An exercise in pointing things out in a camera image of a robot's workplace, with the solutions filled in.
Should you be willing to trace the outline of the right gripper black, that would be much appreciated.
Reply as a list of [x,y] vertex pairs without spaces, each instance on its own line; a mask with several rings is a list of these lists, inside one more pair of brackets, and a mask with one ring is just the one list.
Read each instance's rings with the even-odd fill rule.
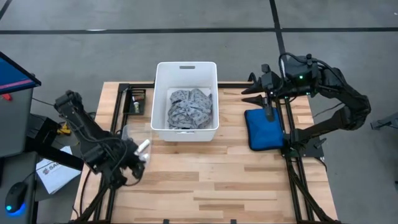
[[243,98],[241,101],[245,103],[251,103],[254,105],[262,106],[265,109],[266,118],[269,122],[275,121],[274,109],[272,107],[272,98],[276,92],[280,78],[274,73],[268,64],[262,64],[261,70],[263,75],[261,81],[253,82],[253,84],[241,92],[242,95],[262,93],[266,95],[257,95],[254,97]]

